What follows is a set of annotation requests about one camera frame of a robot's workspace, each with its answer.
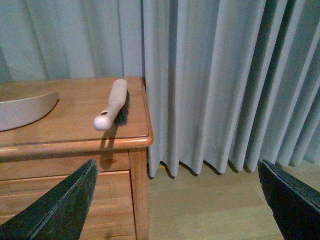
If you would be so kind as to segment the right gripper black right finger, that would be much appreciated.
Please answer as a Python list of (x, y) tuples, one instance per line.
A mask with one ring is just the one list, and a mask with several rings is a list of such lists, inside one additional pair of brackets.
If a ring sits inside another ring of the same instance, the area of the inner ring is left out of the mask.
[(320, 238), (320, 192), (273, 163), (258, 163), (265, 200), (285, 240)]

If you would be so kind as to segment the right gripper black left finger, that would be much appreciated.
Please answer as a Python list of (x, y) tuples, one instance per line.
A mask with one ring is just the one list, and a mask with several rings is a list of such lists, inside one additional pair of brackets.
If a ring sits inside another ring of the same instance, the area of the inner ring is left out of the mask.
[(96, 186), (90, 159), (25, 210), (0, 226), (2, 240), (78, 240)]

